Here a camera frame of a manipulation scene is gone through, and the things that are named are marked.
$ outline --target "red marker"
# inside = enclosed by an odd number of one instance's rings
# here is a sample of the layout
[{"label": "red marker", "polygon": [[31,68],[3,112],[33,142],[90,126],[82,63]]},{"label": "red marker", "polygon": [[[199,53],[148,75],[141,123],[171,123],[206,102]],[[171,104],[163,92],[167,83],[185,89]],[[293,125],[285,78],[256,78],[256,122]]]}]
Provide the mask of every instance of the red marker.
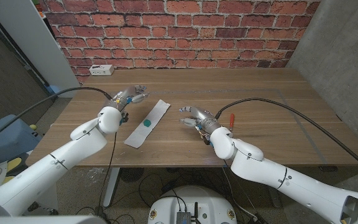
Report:
[{"label": "red marker", "polygon": [[233,125],[234,125],[234,114],[230,114],[230,127],[229,127],[230,131],[233,130]]}]

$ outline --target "white paper strip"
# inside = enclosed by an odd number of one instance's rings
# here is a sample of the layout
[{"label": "white paper strip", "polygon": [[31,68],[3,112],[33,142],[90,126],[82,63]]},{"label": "white paper strip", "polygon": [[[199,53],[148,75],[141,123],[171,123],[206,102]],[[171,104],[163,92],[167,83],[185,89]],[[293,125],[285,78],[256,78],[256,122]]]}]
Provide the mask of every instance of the white paper strip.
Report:
[{"label": "white paper strip", "polygon": [[[150,111],[146,118],[138,125],[135,131],[132,132],[132,134],[124,141],[124,143],[135,148],[140,147],[170,106],[171,105],[169,103],[159,100],[152,111]],[[143,124],[146,119],[152,123],[149,127],[146,127]]]}]

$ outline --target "electrical outlet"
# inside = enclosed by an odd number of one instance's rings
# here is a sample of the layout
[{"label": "electrical outlet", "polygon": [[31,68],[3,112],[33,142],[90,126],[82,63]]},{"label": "electrical outlet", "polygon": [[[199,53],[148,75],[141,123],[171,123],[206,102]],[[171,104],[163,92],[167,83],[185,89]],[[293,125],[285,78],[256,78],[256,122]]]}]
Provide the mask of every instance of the electrical outlet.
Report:
[{"label": "electrical outlet", "polygon": [[112,65],[92,65],[89,71],[91,75],[111,75],[114,68]]}]

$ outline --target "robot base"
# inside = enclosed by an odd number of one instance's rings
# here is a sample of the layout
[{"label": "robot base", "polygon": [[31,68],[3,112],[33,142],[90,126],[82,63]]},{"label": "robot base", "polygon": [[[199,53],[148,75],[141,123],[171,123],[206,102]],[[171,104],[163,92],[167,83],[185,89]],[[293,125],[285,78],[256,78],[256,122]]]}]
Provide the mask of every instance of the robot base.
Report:
[{"label": "robot base", "polygon": [[[181,197],[187,206],[187,212],[193,217],[195,215],[195,203],[198,203],[198,221],[201,224],[236,224],[236,214],[231,204],[221,195],[206,187],[187,185],[173,189],[178,197]],[[175,193],[170,190],[163,194],[164,196],[173,196],[161,198],[154,202],[150,209],[148,224],[190,224],[188,222],[177,223],[179,212],[179,203],[184,214],[185,205]]]}]

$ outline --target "robotic arm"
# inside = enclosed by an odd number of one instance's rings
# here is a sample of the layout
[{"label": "robotic arm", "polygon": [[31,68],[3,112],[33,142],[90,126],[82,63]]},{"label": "robotic arm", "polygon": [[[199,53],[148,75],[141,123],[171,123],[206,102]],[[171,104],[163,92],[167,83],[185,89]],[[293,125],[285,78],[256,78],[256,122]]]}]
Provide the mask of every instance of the robotic arm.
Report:
[{"label": "robotic arm", "polygon": [[358,223],[358,192],[339,189],[264,158],[256,146],[232,138],[214,116],[201,108],[186,106],[193,118],[181,119],[195,127],[221,159],[233,159],[231,170],[239,177],[269,185],[335,224]]},{"label": "robotic arm", "polygon": [[0,186],[0,216],[19,216],[69,169],[97,153],[107,144],[104,138],[117,132],[128,120],[127,104],[140,103],[149,94],[137,85],[120,91],[107,102],[98,117],[77,127],[71,141],[51,152],[8,183]]}]

